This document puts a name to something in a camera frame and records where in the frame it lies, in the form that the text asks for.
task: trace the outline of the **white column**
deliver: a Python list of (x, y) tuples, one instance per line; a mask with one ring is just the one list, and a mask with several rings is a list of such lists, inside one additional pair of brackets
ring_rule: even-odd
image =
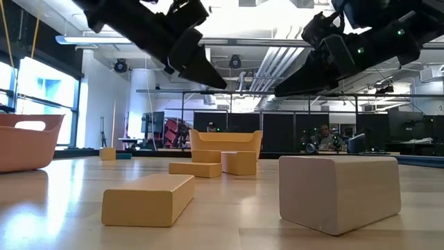
[(150, 101), (147, 93), (136, 93), (136, 90), (155, 89), (155, 72), (149, 69), (133, 69), (131, 74), (130, 107), (128, 118), (128, 135), (132, 138), (143, 138), (142, 115), (149, 113)]

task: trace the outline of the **tan wooden block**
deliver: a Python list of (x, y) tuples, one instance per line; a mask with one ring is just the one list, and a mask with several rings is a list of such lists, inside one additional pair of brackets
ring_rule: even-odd
[(107, 226), (172, 226), (194, 196), (194, 176), (152, 174), (103, 193)]
[(235, 175), (256, 175), (255, 152), (222, 152), (222, 171)]
[(398, 162), (376, 156), (282, 156), (283, 219), (340, 235), (401, 209)]
[(116, 149), (115, 148), (99, 149), (99, 157), (101, 160), (116, 160)]
[(193, 150), (191, 161), (193, 163), (221, 163), (221, 152), (219, 150)]
[(213, 178), (222, 175), (222, 166), (220, 163), (170, 162), (169, 173)]

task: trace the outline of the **white wooden block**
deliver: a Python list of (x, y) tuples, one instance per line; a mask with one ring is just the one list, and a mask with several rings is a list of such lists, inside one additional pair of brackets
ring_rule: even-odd
[(401, 209), (398, 162), (376, 156), (283, 156), (281, 217), (340, 235)]

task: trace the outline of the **black partition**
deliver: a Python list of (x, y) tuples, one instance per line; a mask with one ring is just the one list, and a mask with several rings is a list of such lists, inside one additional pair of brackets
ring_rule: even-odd
[(264, 114), (263, 152), (293, 153), (293, 115)]
[(260, 130), (259, 114), (229, 114), (228, 130), (233, 133), (253, 133)]
[(294, 142), (296, 152), (305, 150), (300, 143), (303, 137), (303, 131), (313, 131), (314, 128), (320, 128), (321, 125), (329, 124), (329, 115), (296, 115), (296, 141)]
[(227, 113), (222, 112), (195, 112), (194, 113), (194, 129), (199, 132), (207, 132), (207, 125), (213, 122), (217, 128), (224, 131), (227, 128)]
[(384, 150), (389, 143), (389, 115), (362, 114), (356, 118), (357, 134), (366, 133), (366, 141), (374, 149)]

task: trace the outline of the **speaker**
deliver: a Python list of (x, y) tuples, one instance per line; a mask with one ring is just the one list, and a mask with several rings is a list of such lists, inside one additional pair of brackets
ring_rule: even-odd
[(314, 8), (314, 0), (290, 0), (298, 8)]
[(229, 64), (232, 69), (239, 69), (242, 66), (241, 58), (239, 55), (233, 55)]
[(116, 64), (114, 64), (114, 71), (122, 74), (128, 71), (128, 65), (126, 64), (126, 59), (120, 58), (117, 59)]

